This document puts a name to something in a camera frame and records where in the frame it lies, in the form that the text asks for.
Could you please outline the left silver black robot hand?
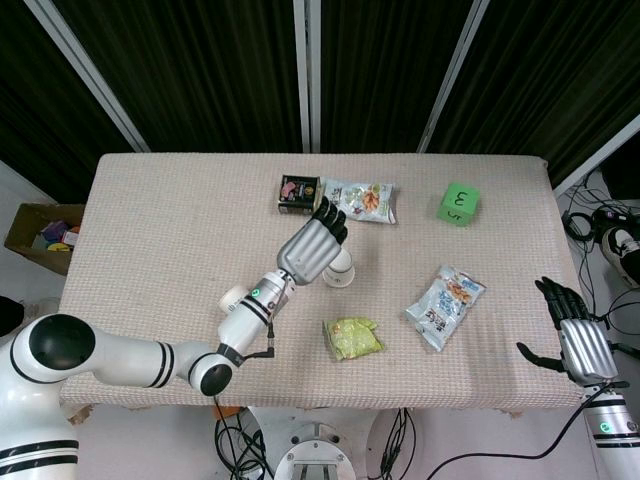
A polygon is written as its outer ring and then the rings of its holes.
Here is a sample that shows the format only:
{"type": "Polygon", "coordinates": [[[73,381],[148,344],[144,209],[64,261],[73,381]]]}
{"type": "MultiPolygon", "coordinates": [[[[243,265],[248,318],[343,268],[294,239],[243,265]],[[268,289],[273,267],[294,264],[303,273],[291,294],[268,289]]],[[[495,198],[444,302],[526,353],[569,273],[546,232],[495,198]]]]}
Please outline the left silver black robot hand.
{"type": "Polygon", "coordinates": [[[297,286],[312,283],[338,256],[348,235],[346,215],[326,197],[277,255],[277,266],[297,286]]]}

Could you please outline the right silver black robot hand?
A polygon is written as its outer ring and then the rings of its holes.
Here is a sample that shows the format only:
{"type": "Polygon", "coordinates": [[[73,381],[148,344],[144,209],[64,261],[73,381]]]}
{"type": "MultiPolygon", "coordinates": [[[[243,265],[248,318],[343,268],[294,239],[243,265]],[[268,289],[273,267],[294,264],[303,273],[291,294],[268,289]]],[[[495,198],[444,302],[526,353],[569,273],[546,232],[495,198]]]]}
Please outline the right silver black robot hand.
{"type": "Polygon", "coordinates": [[[542,357],[517,342],[521,355],[536,367],[565,373],[581,387],[608,383],[616,378],[618,369],[608,340],[592,321],[582,297],[545,276],[534,284],[547,303],[561,354],[559,359],[542,357]]]}

